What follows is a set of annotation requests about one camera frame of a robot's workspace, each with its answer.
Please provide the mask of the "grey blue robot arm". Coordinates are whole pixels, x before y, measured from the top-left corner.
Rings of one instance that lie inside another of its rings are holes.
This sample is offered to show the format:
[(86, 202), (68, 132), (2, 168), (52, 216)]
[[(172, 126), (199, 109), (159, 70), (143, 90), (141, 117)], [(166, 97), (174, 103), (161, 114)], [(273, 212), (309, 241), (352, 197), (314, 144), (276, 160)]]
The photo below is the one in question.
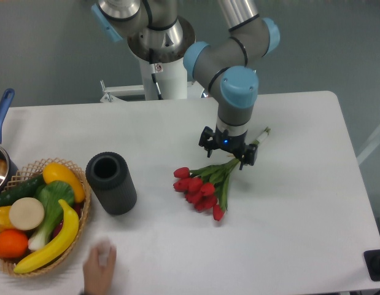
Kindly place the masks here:
[(220, 1), (219, 7), (230, 35), (217, 47), (196, 40), (177, 1), (97, 1), (91, 11), (112, 41), (127, 41), (139, 61), (146, 100), (185, 99), (188, 78), (197, 81), (218, 104), (215, 128), (203, 130), (200, 146), (253, 165), (257, 148), (245, 138), (259, 81), (249, 63), (271, 53), (280, 32), (272, 19), (259, 16), (253, 1)]

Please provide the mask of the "bare human hand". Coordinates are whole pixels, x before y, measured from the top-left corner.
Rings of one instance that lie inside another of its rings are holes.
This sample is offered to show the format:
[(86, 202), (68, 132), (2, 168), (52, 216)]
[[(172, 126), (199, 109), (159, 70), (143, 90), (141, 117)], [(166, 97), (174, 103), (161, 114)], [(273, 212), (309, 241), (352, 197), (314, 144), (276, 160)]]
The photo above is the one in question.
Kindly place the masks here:
[(112, 286), (117, 249), (110, 240), (100, 240), (90, 248), (83, 264), (82, 294), (108, 294)]

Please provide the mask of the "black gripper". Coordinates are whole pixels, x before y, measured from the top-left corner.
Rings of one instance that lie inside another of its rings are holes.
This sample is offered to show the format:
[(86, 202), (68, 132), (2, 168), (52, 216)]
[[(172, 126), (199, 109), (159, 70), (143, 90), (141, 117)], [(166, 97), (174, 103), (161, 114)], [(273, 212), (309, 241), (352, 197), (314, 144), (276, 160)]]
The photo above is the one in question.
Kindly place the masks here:
[(245, 144), (247, 132), (240, 135), (230, 135), (227, 130), (221, 132), (218, 128), (215, 130), (208, 126), (203, 129), (198, 145), (207, 152), (207, 157), (212, 155), (216, 149), (221, 149), (225, 152), (239, 157), (239, 169), (242, 170), (244, 166), (253, 166), (258, 153), (257, 144)]

